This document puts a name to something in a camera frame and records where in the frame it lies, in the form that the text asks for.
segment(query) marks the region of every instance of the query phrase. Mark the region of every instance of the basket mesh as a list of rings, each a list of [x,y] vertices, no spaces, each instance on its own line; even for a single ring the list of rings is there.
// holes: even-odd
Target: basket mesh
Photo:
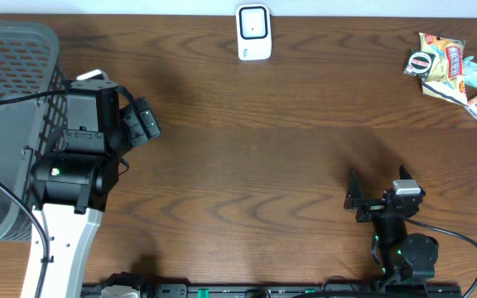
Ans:
[[[58,47],[54,32],[45,26],[0,22],[0,100],[63,89],[62,82],[66,77],[57,62]],[[31,165],[45,153],[52,131],[67,122],[67,102],[63,94],[39,100],[46,100],[48,105],[44,110]],[[29,180],[24,190],[22,199],[30,206]],[[30,236],[31,223],[25,214],[20,213],[3,239],[27,240]]]

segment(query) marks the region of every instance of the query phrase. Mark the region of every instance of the wire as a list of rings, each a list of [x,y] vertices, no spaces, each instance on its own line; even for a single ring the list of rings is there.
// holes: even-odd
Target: wire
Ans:
[[[335,278],[344,280],[351,287],[353,291],[356,291],[353,284],[347,278],[343,276],[331,276],[327,278],[326,281],[323,282],[323,285],[321,285],[321,291],[325,291],[325,287],[329,284],[330,281],[334,280]]]
[[[46,91],[46,92],[40,92],[38,94],[31,94],[31,95],[22,96],[22,97],[15,98],[15,99],[1,100],[0,105],[10,104],[10,103],[20,103],[22,101],[26,101],[26,100],[29,100],[29,99],[38,99],[38,98],[44,97],[44,96],[64,94],[64,93],[65,93],[65,90],[51,90],[51,91]]]
[[[380,286],[380,291],[381,292],[385,292],[386,291],[386,286],[389,285],[389,283],[394,280],[396,278],[396,274],[392,274],[391,276],[389,276],[384,282],[383,284]]]
[[[413,220],[413,219],[407,219],[406,217],[404,217],[402,215],[399,215],[399,216],[401,217],[401,219],[404,219],[404,221],[409,222],[410,224],[415,224],[416,226],[419,226],[419,227],[422,227],[422,228],[428,228],[430,230],[445,233],[449,236],[454,236],[456,238],[459,238],[461,240],[464,240],[464,241],[474,245],[477,248],[477,242],[472,240],[471,238],[466,237],[465,235],[461,235],[460,233],[445,230],[443,228],[434,227],[434,226],[431,226],[430,224],[420,223],[420,222],[418,222],[416,220]],[[472,283],[472,286],[470,286],[469,290],[467,290],[467,292],[464,293],[463,298],[467,298],[468,296],[470,296],[470,294],[472,294],[472,292],[474,291],[474,289],[476,287],[477,287],[477,277],[474,279],[474,282]]]
[[[128,163],[127,160],[125,160],[124,158],[121,158],[121,163],[126,166],[126,170],[122,171],[119,175],[122,175],[126,172],[128,172],[128,170],[130,170],[130,164]]]
[[[366,291],[322,291],[301,294],[292,298],[331,298],[331,297],[353,297],[353,298],[420,298],[420,296],[408,294],[378,293]]]
[[[41,288],[43,287],[43,282],[46,279],[46,272],[47,272],[47,263],[50,261],[49,259],[49,241],[47,240],[46,231],[41,228],[40,223],[34,217],[34,214],[25,206],[25,204],[13,193],[11,192],[5,185],[0,182],[0,190],[5,193],[11,200],[16,204],[32,221],[32,224],[40,234],[41,243],[43,244],[43,258],[41,259],[41,270],[40,270],[40,277],[38,278],[38,286],[36,286],[36,298],[40,298],[41,296]]]

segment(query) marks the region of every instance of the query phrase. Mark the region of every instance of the wood grain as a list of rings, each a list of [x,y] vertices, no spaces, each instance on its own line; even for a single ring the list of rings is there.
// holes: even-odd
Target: wood grain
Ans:
[[[477,240],[477,122],[402,74],[419,31],[467,40],[477,60],[477,20],[273,17],[272,57],[245,63],[232,17],[0,19],[52,27],[70,77],[105,70],[145,95],[162,127],[127,156],[87,282],[120,271],[191,282],[380,274],[372,226],[342,208],[350,167],[377,196],[406,165],[427,192],[416,219]],[[466,291],[475,248],[408,228],[437,238],[436,279]],[[28,248],[0,243],[0,297],[18,296]]]

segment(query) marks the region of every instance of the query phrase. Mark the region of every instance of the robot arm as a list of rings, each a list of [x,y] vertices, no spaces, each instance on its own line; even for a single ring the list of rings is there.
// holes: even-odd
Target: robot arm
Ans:
[[[397,287],[426,286],[426,280],[435,275],[439,244],[426,235],[408,235],[405,218],[419,211],[426,192],[410,176],[404,166],[399,169],[400,179],[385,190],[382,199],[365,199],[356,175],[349,173],[349,188],[344,208],[356,209],[358,223],[373,222],[373,259],[382,264],[388,279],[380,285]]]
[[[108,193],[118,182],[118,165],[132,148],[161,133],[145,98],[134,99],[97,70],[79,78],[65,86],[67,126],[48,141],[61,143],[62,149],[46,151],[31,169],[33,214],[51,246],[41,297],[80,297],[89,249]],[[128,100],[121,110],[119,94]],[[33,230],[31,237],[22,298],[34,297],[41,272],[40,236]]]

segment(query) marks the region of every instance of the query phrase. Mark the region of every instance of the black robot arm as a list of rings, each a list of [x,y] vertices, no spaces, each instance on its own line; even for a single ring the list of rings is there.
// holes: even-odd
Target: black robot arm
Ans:
[[[31,171],[37,208],[51,203],[73,205],[78,214],[87,208],[104,211],[124,154],[161,131],[146,99],[134,99],[112,81],[70,81],[65,89],[67,126],[50,140],[61,142],[62,149],[46,152]],[[119,110],[120,94],[128,105]]]
[[[385,190],[382,199],[365,199],[353,171],[349,173],[349,188],[344,207],[356,209],[358,223],[373,222],[373,256],[383,265],[388,283],[412,284],[424,282],[435,275],[439,244],[426,235],[408,235],[404,219],[419,211],[425,191],[410,176],[404,166],[400,179]],[[379,257],[375,247],[378,246]]]

